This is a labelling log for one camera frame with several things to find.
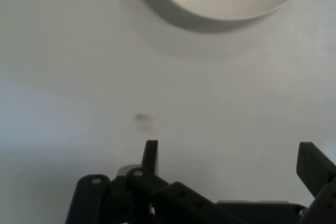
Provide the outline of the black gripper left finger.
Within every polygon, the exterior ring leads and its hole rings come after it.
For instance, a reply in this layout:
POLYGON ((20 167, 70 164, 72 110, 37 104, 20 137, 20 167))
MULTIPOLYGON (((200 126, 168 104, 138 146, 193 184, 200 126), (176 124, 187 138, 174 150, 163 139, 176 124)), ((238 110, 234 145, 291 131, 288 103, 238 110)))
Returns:
POLYGON ((182 183, 157 175, 158 141, 148 140, 140 165, 81 178, 66 223, 237 223, 238 218, 182 183))

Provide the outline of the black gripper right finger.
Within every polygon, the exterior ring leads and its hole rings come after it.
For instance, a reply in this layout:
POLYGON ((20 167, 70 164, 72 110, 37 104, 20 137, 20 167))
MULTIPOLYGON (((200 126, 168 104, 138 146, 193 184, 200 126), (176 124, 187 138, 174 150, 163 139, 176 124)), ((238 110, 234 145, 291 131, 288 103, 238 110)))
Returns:
POLYGON ((299 222, 335 224, 335 164, 313 143, 301 142, 296 172, 314 197, 299 222))

